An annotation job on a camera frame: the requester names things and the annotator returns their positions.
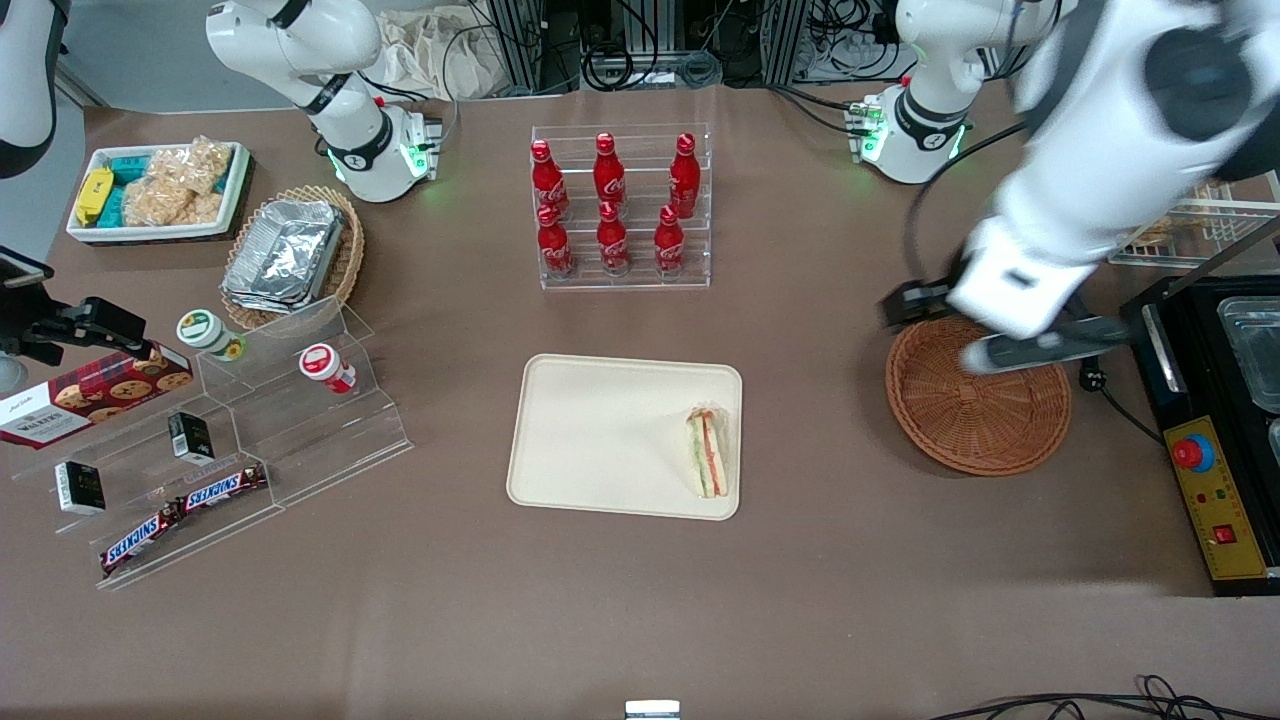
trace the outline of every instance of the teal snack package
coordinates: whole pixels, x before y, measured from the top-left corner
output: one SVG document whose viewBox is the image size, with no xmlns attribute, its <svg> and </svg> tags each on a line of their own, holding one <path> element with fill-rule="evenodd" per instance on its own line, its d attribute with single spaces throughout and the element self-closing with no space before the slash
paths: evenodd
<svg viewBox="0 0 1280 720">
<path fill-rule="evenodd" d="M 147 163 L 151 159 L 146 155 L 134 155 L 133 158 L 114 158 L 111 160 L 111 172 L 115 174 L 115 184 L 128 184 L 138 178 L 141 178 L 147 172 Z"/>
<path fill-rule="evenodd" d="M 100 228 L 123 228 L 124 227 L 124 188 L 115 186 L 111 188 L 111 193 L 106 196 L 106 205 L 102 208 L 102 214 L 97 218 L 97 227 Z"/>
</svg>

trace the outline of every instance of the control panel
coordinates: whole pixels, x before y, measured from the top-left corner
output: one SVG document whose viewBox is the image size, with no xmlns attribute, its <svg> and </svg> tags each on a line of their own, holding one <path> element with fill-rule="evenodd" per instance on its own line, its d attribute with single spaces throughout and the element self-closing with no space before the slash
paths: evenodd
<svg viewBox="0 0 1280 720">
<path fill-rule="evenodd" d="M 1215 580 L 1265 578 L 1266 562 L 1208 416 L 1165 430 L 1183 502 Z"/>
</svg>

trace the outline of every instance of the wire rack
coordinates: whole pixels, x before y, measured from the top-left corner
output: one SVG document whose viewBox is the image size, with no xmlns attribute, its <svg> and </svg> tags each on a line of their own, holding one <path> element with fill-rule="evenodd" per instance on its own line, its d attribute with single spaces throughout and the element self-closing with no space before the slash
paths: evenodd
<svg viewBox="0 0 1280 720">
<path fill-rule="evenodd" d="M 1165 217 L 1129 233 L 1116 265 L 1192 269 L 1280 215 L 1280 181 L 1265 177 L 1270 200 L 1233 197 L 1231 184 L 1201 184 Z"/>
</svg>

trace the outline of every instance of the beige tray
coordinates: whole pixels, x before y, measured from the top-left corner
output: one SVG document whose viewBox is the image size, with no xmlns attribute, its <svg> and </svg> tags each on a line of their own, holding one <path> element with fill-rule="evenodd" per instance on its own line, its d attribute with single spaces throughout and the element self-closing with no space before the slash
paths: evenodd
<svg viewBox="0 0 1280 720">
<path fill-rule="evenodd" d="M 730 495 L 694 493 L 685 418 L 727 411 Z M 517 505 L 727 520 L 741 496 L 742 377 L 728 365 L 535 355 L 525 365 L 507 495 Z"/>
</svg>

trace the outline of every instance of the plastic bag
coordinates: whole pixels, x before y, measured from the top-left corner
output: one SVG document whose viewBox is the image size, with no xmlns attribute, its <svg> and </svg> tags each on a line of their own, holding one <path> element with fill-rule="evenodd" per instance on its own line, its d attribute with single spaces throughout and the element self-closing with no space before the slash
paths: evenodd
<svg viewBox="0 0 1280 720">
<path fill-rule="evenodd" d="M 232 146 L 197 136 L 187 147 L 156 150 L 147 177 L 165 178 L 197 193 L 209 195 L 230 164 Z"/>
<path fill-rule="evenodd" d="M 479 5 L 480 13 L 489 14 L 484 3 Z M 493 27 L 472 29 L 449 47 L 449 41 L 458 32 L 481 24 L 479 17 L 467 5 L 383 10 L 378 14 L 378 28 L 383 36 L 383 72 L 376 79 L 397 88 L 426 91 L 449 100 L 486 97 L 507 87 L 509 79 L 498 55 L 499 37 Z M 449 51 L 447 65 L 445 50 Z"/>
<path fill-rule="evenodd" d="M 195 197 L 195 192 L 169 178 L 143 177 L 124 186 L 124 224 L 168 225 Z"/>
</svg>

